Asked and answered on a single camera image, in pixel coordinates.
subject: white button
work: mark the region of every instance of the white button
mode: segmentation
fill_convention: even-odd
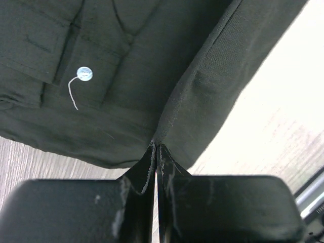
[[[80,67],[76,71],[76,75],[82,81],[89,81],[90,79],[92,79],[93,73],[92,70],[88,67]]]

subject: jacket pocket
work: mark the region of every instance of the jacket pocket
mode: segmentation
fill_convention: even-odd
[[[81,0],[0,1],[0,109],[37,108],[52,84]]]

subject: wood grain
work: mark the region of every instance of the wood grain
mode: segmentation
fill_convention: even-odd
[[[296,191],[324,164],[324,2],[311,0],[242,92],[193,174],[271,174]],[[115,179],[107,170],[0,138],[0,208],[30,178]],[[153,242],[158,239],[157,204]]]

